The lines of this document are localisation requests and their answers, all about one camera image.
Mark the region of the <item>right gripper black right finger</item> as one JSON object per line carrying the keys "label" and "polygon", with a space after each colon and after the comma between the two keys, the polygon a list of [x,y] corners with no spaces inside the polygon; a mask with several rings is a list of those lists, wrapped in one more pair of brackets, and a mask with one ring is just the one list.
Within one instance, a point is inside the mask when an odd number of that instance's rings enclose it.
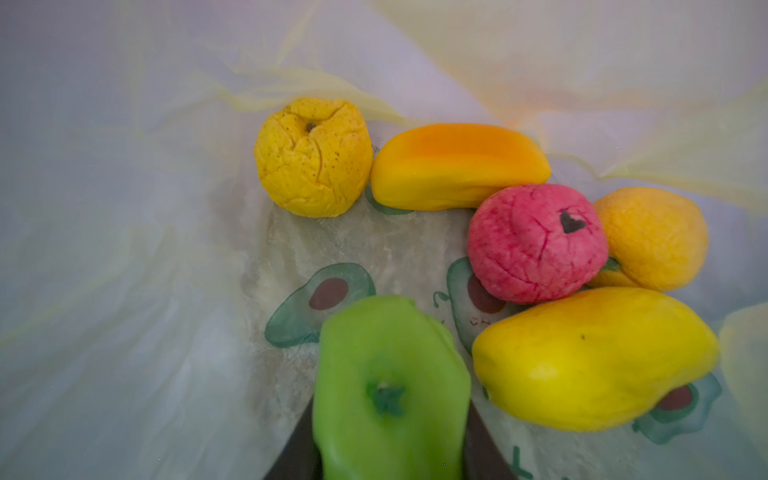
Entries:
{"label": "right gripper black right finger", "polygon": [[496,446],[474,403],[467,415],[463,443],[463,478],[465,480],[517,480]]}

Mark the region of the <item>orange yellow mango slice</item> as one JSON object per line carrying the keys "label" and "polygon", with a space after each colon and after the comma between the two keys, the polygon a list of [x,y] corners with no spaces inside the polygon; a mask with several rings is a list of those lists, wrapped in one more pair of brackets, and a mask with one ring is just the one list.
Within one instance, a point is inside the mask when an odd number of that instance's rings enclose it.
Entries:
{"label": "orange yellow mango slice", "polygon": [[505,188],[543,184],[551,167],[526,135],[475,123],[439,123],[407,130],[377,154],[373,198],[399,210],[476,208]]}

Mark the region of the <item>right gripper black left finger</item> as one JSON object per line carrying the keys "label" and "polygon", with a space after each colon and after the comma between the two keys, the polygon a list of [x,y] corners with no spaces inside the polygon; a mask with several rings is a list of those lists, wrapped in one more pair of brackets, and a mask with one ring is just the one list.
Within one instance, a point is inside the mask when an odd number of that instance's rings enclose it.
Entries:
{"label": "right gripper black left finger", "polygon": [[321,456],[313,435],[313,402],[311,398],[264,480],[321,479]]}

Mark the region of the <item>green apple fruit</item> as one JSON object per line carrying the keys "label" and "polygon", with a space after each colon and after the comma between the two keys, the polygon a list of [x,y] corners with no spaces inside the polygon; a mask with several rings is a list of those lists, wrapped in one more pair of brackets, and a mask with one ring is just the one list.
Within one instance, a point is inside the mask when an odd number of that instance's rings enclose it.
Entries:
{"label": "green apple fruit", "polygon": [[313,436],[326,479],[460,479],[471,378],[451,332],[396,295],[325,322]]}

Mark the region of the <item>yellow mango fruit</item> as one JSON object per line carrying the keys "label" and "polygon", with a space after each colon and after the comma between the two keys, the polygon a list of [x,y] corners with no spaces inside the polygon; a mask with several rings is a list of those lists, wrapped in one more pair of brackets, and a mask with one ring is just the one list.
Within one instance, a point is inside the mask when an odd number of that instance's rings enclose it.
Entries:
{"label": "yellow mango fruit", "polygon": [[509,415],[563,431],[620,426],[711,372],[713,330],[683,302],[627,287],[582,291],[483,330],[475,373]]}

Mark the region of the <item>yellow pear fruit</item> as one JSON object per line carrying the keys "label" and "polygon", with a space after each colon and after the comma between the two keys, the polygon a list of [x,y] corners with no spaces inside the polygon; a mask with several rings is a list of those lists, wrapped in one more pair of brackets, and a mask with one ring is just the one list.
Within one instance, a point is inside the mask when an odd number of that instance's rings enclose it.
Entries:
{"label": "yellow pear fruit", "polygon": [[357,106],[304,97],[265,120],[254,158],[260,184],[278,207],[302,217],[333,218],[362,195],[373,149]]}

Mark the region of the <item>pink red fruit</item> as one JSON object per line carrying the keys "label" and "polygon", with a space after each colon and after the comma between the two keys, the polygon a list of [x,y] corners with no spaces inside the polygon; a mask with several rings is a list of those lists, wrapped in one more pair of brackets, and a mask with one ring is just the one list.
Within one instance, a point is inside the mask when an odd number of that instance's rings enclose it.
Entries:
{"label": "pink red fruit", "polygon": [[609,257],[593,204],[556,184],[510,187],[490,196],[470,220],[467,249],[485,290],[518,305],[575,293]]}

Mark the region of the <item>yellow peach red blush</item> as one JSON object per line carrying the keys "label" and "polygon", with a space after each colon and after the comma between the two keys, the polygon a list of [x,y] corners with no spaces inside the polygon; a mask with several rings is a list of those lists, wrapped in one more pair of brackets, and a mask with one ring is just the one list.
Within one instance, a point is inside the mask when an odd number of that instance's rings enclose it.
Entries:
{"label": "yellow peach red blush", "polygon": [[690,284],[708,251],[708,226],[692,200],[652,187],[625,187],[594,203],[609,261],[589,282],[668,292]]}

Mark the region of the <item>yellow plastic bag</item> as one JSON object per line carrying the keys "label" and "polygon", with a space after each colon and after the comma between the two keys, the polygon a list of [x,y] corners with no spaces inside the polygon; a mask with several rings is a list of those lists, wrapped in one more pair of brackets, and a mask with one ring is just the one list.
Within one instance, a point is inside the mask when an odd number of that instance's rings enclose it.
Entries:
{"label": "yellow plastic bag", "polygon": [[311,220],[265,194],[256,136],[303,96],[356,104],[373,148],[500,124],[588,197],[696,202],[707,260],[676,295],[722,360],[690,395],[592,434],[473,398],[521,479],[766,477],[765,2],[5,1],[3,478],[262,478],[317,358],[263,332],[328,265],[473,335],[467,211]]}

